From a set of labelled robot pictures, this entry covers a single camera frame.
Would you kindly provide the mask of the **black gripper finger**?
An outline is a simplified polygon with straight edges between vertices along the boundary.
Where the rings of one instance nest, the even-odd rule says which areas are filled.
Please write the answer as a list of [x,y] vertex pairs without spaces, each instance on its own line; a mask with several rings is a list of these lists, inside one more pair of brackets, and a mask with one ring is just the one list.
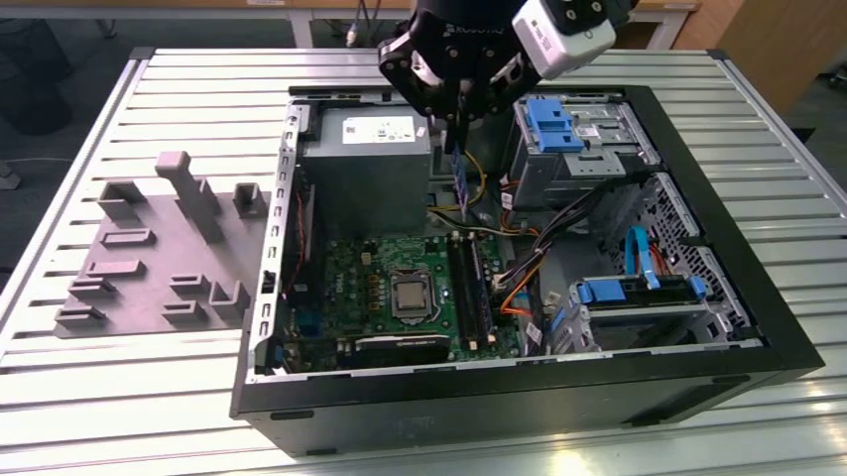
[[444,143],[460,143],[459,82],[434,74],[410,39],[383,41],[379,70],[395,90],[446,132]]
[[467,144],[470,125],[496,115],[538,84],[538,72],[524,52],[484,52],[459,101],[459,146]]

